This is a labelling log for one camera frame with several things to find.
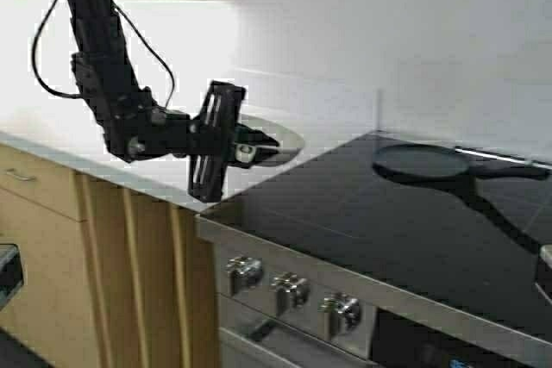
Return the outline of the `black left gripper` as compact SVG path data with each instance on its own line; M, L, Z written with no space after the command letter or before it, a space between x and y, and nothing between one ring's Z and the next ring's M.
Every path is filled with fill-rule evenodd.
M190 125L188 194L202 203L218 203L235 143L235 167L277 166L279 142L262 130L238 123L247 90L231 83L210 83L198 115Z

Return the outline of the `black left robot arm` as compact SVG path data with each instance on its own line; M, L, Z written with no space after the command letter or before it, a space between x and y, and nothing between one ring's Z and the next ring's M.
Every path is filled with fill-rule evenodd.
M196 116L161 106L138 84L114 0L67 1L78 46L72 55L78 95L109 153L127 163L188 158L188 193L203 203L221 201L229 167L248 169L277 154L274 138L238 121L245 88L211 81Z

